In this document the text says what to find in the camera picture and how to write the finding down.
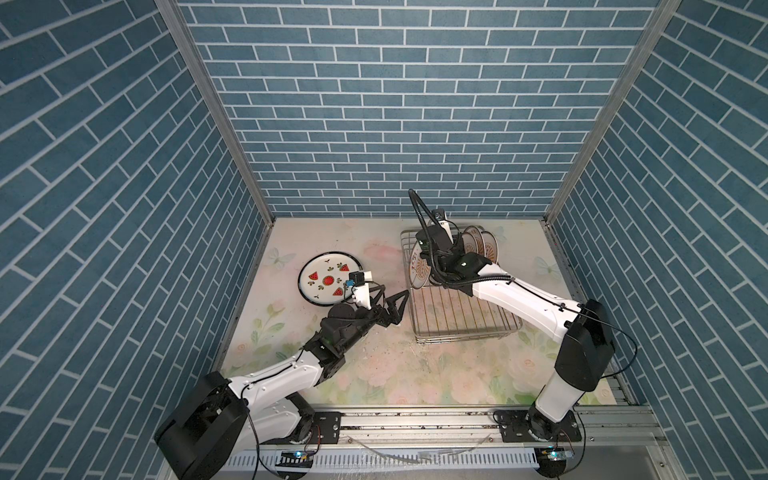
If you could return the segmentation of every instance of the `watermelon pattern plate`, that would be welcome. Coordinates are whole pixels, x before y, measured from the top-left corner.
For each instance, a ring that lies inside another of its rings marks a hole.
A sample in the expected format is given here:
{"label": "watermelon pattern plate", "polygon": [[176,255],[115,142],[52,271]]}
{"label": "watermelon pattern plate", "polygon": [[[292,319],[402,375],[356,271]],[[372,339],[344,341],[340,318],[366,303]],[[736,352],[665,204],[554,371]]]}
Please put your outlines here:
{"label": "watermelon pattern plate", "polygon": [[343,252],[321,253],[304,265],[299,273],[299,292],[315,305],[328,306],[352,296],[345,289],[350,272],[359,272],[362,265],[355,257]]}

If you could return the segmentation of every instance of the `plate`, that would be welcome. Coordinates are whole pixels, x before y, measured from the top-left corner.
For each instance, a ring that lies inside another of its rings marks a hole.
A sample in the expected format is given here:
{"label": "plate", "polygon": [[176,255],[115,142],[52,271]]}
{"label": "plate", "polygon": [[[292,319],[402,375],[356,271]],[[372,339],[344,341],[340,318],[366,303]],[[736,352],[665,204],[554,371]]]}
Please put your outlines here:
{"label": "plate", "polygon": [[352,289],[344,289],[344,282],[350,272],[359,271],[362,265],[348,253],[321,253],[299,272],[299,292],[314,305],[334,305],[352,296]]}
{"label": "plate", "polygon": [[485,258],[498,263],[498,243],[496,237],[491,232],[480,232],[482,235],[483,247],[485,248]]}
{"label": "plate", "polygon": [[464,240],[464,253],[477,253],[478,244],[475,242],[475,238],[469,233],[462,233],[462,240]]}
{"label": "plate", "polygon": [[464,230],[464,233],[469,233],[472,235],[472,238],[475,239],[475,243],[478,245],[478,253],[485,257],[485,245],[482,241],[480,229],[477,227],[467,227],[466,230]]}
{"label": "plate", "polygon": [[429,263],[420,257],[421,253],[422,246],[417,243],[411,252],[411,264],[408,268],[411,277],[411,285],[413,285],[413,288],[415,289],[419,289],[427,283],[429,272],[432,270]]}

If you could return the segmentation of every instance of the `metal bracket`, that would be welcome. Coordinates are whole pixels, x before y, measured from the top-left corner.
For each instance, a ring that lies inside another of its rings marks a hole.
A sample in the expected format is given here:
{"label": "metal bracket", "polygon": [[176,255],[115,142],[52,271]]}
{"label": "metal bracket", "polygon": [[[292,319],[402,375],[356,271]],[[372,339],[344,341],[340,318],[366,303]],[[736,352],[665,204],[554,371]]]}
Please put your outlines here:
{"label": "metal bracket", "polygon": [[256,180],[256,175],[253,173],[253,169],[248,162],[248,157],[243,150],[243,145],[237,138],[232,122],[230,121],[227,111],[224,110],[224,106],[221,103],[219,94],[214,87],[214,82],[211,80],[208,70],[205,67],[205,62],[200,51],[197,49],[194,39],[192,38],[192,32],[187,25],[187,21],[184,20],[184,15],[181,13],[181,9],[177,0],[156,0],[157,9],[160,11],[160,15],[163,18],[163,22],[168,27],[170,36],[173,37],[176,46],[181,53],[181,57],[184,59],[184,63],[187,64],[190,75],[194,80],[197,90],[200,91],[200,96],[203,97],[205,105],[208,106],[210,116],[213,118],[216,127],[219,129],[222,139],[224,140],[227,150],[232,155],[232,160],[243,177],[250,196],[253,198],[253,202],[256,204],[257,209],[264,218],[264,223],[268,227],[271,227],[274,223],[275,216],[270,210],[270,205],[267,203],[264,195],[259,188],[259,183]]}
{"label": "metal bracket", "polygon": [[317,412],[313,424],[320,427],[321,445],[339,443],[341,412]]}
{"label": "metal bracket", "polygon": [[544,214],[544,219],[547,222],[553,223],[554,219],[560,214],[565,201],[568,199],[568,195],[576,187],[579,177],[587,168],[594,151],[597,150],[598,145],[603,140],[605,132],[611,126],[611,122],[614,120],[619,108],[621,108],[621,104],[624,103],[624,99],[627,97],[634,81],[640,75],[640,71],[650,57],[650,53],[653,51],[656,43],[659,42],[662,32],[664,32],[664,29],[669,24],[678,6],[680,6],[680,0],[660,0],[659,5],[657,5],[648,18],[643,34],[637,40],[637,44],[624,63],[624,68],[621,70],[619,78],[616,79],[614,87],[608,95],[608,100],[598,113],[598,117],[594,119],[592,130],[584,138],[584,142],[582,142],[581,149],[576,154],[571,169],[563,178],[558,191],[554,194],[552,203],[547,207],[547,211]]}
{"label": "metal bracket", "polygon": [[[528,427],[526,410],[496,410],[494,417],[499,421],[499,432],[502,434],[504,443],[537,442],[538,439],[531,434]],[[561,422],[562,430],[559,433],[558,441],[571,442],[581,441],[581,430],[576,423],[576,416],[572,411],[566,414]]]}

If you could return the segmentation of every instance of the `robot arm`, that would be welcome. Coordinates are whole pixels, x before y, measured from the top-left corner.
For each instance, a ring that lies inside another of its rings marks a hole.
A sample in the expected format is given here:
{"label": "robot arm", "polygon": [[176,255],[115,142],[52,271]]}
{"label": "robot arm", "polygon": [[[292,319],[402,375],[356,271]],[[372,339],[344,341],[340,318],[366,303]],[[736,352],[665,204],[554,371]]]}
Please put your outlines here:
{"label": "robot arm", "polygon": [[207,480],[232,453],[256,448],[257,442],[307,438],[314,410],[298,392],[333,376],[346,351],[375,325],[398,325],[408,301],[408,290],[384,298],[383,285],[369,288],[370,272],[349,278],[357,307],[333,306],[296,355],[244,376],[201,377],[161,424],[154,441],[179,480]]}
{"label": "robot arm", "polygon": [[[560,422],[585,392],[593,391],[614,355],[613,333],[604,307],[595,300],[585,305],[552,295],[515,279],[499,265],[477,253],[467,253],[461,237],[445,228],[445,211],[427,209],[409,191],[422,230],[416,239],[431,270],[430,280],[501,306],[527,320],[559,344],[554,373],[528,411],[531,433],[553,439]],[[433,225],[427,225],[421,210]]]}

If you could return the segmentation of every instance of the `tiled wall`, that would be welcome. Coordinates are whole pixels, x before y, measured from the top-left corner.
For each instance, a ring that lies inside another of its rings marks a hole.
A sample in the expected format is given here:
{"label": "tiled wall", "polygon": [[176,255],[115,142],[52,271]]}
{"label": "tiled wall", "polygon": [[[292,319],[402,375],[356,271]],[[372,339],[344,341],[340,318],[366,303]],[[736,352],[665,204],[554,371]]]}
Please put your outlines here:
{"label": "tiled wall", "polygon": [[656,0],[181,4],[277,215],[505,217],[543,214]]}
{"label": "tiled wall", "polygon": [[635,386],[685,472],[757,479],[768,466],[768,2],[728,4],[683,0],[556,227],[589,293],[640,341]]}
{"label": "tiled wall", "polygon": [[151,478],[262,221],[152,0],[0,2],[0,478]]}

